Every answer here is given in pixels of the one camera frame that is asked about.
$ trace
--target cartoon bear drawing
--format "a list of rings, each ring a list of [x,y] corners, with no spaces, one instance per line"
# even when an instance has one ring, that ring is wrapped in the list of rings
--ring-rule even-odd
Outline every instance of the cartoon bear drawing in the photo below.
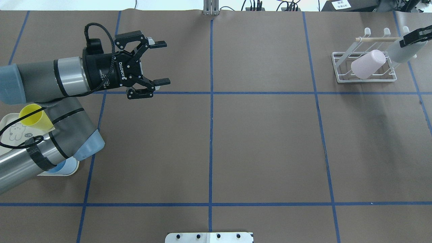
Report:
[[[21,124],[21,123],[13,124],[9,130],[9,132],[10,132],[9,133],[9,135],[10,135],[9,140],[19,141],[22,138],[22,136],[24,135],[24,131],[25,131],[25,126],[23,124]]]

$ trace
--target gray table surface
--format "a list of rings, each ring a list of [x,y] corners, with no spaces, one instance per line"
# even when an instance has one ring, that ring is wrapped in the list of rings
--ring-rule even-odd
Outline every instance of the gray table surface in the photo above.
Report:
[[[105,148],[72,176],[1,195],[0,242],[240,230],[255,242],[432,241],[432,48],[394,83],[337,84],[330,59],[365,27],[397,36],[431,14],[0,11],[0,22],[0,65],[80,56],[84,25],[98,22],[165,40],[143,69],[172,81],[151,99],[80,98]],[[0,117],[22,107],[0,104]]]

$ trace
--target yellow cup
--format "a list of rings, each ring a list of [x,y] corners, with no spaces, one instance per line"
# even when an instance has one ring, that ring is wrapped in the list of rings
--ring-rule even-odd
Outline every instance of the yellow cup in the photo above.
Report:
[[[30,104],[24,107],[19,112],[18,117],[21,118],[40,108],[41,108],[40,105]],[[48,118],[47,114],[44,111],[40,111],[34,115],[27,117],[26,119],[21,121],[21,124],[23,124],[24,126],[29,126],[43,131],[49,130],[53,127],[53,124],[51,123],[50,119]]]

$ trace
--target black band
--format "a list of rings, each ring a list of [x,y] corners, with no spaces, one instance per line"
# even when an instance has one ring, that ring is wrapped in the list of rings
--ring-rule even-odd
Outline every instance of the black band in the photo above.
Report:
[[[57,141],[55,140],[53,133],[49,132],[48,133],[50,135],[50,139],[53,142],[55,148],[58,150],[58,152],[61,154],[61,156],[63,156],[63,158],[68,159],[69,157],[64,153],[64,151],[60,148],[60,146],[58,145]]]
[[[32,144],[35,142],[34,138],[30,138],[25,141],[24,144]],[[41,168],[43,171],[49,171],[54,168],[56,165],[52,164],[47,157],[44,157],[42,152],[39,150],[38,146],[33,146],[26,149],[30,158],[32,158],[33,162]]]
[[[54,60],[54,74],[55,78],[57,79],[58,87],[60,88],[61,93],[64,95],[64,97],[69,97],[69,95],[66,93],[66,90],[63,87],[63,83],[61,82],[60,73],[58,72],[58,60]]]
[[[51,123],[54,125],[54,124],[56,124],[57,122],[59,122],[59,121],[65,119],[66,117],[69,117],[69,116],[71,116],[71,115],[73,115],[73,114],[75,114],[75,113],[83,112],[83,111],[84,111],[84,108],[81,107],[81,108],[79,108],[79,109],[76,109],[76,110],[74,110],[74,111],[71,111],[71,112],[69,112],[69,113],[66,113],[66,114],[64,114],[63,116],[59,117],[59,118],[54,119]]]

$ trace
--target white label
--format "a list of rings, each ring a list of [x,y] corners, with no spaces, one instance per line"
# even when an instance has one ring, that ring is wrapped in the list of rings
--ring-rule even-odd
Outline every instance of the white label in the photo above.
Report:
[[[347,8],[351,7],[348,0],[340,0],[340,1],[336,1],[336,2],[331,2],[331,4],[333,4],[334,9],[336,9],[336,10],[347,9]]]

